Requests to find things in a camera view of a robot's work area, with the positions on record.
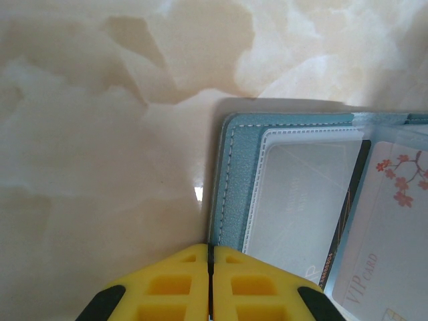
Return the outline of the white blossom VIP card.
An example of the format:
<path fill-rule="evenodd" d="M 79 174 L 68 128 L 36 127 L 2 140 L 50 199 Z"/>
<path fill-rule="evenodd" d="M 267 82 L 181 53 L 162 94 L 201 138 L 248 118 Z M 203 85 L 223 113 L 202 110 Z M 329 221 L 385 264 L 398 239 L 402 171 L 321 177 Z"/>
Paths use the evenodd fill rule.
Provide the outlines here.
<path fill-rule="evenodd" d="M 354 321 L 428 321 L 428 152 L 375 144 L 332 299 Z"/>

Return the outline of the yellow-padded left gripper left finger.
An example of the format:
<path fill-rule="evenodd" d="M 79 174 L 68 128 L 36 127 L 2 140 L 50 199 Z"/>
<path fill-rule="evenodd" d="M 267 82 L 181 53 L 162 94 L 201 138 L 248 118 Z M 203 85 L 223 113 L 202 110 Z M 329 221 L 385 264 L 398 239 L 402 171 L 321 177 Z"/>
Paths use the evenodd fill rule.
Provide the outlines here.
<path fill-rule="evenodd" d="M 192 245 L 98 292 L 76 321 L 208 321 L 208 245 Z"/>

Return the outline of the blue leather card holder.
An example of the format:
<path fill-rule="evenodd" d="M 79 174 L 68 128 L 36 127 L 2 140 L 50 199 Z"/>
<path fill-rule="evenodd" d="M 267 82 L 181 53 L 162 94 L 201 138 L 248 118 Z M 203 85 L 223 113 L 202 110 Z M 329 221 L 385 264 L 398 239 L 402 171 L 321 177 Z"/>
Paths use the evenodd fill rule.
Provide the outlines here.
<path fill-rule="evenodd" d="M 304 278 L 309 249 L 308 153 L 317 143 L 369 140 L 371 147 L 324 293 L 332 299 L 356 204 L 376 143 L 428 152 L 428 114 L 236 114 L 221 131 L 209 243 Z"/>

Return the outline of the black credit card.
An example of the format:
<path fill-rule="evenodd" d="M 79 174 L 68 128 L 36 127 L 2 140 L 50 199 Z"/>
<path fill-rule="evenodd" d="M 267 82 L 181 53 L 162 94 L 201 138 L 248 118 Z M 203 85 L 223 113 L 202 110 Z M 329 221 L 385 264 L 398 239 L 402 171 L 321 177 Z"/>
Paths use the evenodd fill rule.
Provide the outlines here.
<path fill-rule="evenodd" d="M 340 245 L 362 171 L 369 140 L 317 143 L 308 153 L 308 235 L 304 285 L 324 289 Z"/>

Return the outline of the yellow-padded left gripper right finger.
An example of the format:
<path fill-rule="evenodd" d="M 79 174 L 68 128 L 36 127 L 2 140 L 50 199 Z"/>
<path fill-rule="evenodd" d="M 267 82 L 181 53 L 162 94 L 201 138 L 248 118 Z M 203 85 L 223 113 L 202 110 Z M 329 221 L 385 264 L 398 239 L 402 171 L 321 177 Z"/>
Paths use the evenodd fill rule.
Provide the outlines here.
<path fill-rule="evenodd" d="M 213 321 L 343 321 L 343 316 L 315 283 L 214 246 Z"/>

